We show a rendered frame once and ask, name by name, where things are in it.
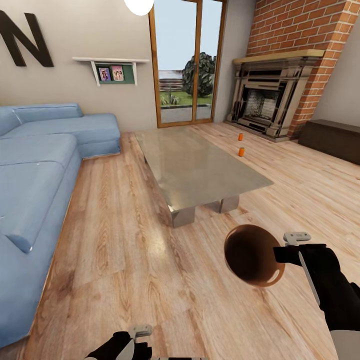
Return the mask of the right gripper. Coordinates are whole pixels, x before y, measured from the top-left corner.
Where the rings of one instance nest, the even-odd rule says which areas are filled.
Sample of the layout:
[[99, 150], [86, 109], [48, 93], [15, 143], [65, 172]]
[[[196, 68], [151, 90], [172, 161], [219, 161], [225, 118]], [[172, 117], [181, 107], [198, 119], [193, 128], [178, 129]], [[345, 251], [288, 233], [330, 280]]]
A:
[[275, 259], [278, 263], [292, 263], [294, 265], [300, 266], [293, 258], [293, 250], [299, 246], [297, 245], [289, 245], [289, 246], [274, 246], [273, 251], [275, 255]]

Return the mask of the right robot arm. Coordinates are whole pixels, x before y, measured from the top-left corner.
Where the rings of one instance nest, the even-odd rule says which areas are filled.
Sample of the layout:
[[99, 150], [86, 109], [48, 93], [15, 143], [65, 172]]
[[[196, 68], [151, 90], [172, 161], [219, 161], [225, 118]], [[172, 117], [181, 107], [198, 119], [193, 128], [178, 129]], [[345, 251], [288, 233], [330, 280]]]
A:
[[[307, 232], [285, 232], [285, 247], [274, 246], [278, 263], [303, 267], [331, 334], [338, 360], [360, 360], [360, 287], [340, 272], [335, 252]], [[326, 248], [327, 247], [327, 248]]]

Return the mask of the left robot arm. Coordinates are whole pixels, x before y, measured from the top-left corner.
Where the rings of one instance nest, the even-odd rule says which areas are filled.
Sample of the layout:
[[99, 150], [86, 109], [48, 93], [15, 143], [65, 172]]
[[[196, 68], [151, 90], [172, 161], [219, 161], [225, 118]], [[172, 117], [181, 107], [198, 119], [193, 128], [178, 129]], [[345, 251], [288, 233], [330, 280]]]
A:
[[152, 347], [147, 342], [137, 343], [136, 338], [153, 335], [149, 324], [131, 326], [129, 331], [115, 332], [113, 337], [90, 352], [83, 360], [150, 360]]

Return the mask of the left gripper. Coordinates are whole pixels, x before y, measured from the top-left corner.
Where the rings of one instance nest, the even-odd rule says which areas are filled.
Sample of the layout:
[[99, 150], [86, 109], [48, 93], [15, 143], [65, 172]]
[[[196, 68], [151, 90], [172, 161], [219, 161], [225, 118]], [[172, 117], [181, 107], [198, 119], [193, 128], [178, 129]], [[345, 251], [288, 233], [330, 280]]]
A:
[[134, 343], [134, 356], [132, 360], [150, 360], [152, 358], [152, 347], [147, 342]]

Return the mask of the trash can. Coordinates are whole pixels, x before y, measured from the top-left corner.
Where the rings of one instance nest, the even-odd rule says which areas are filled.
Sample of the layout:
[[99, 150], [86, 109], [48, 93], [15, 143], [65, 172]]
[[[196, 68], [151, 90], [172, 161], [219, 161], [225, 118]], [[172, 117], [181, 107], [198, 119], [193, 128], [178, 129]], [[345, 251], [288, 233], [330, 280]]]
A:
[[[244, 283], [258, 288], [275, 285], [283, 277], [286, 263], [277, 262], [274, 247], [281, 244], [268, 230], [254, 224], [234, 227], [224, 241], [228, 269]], [[279, 270], [279, 274], [269, 282]]]

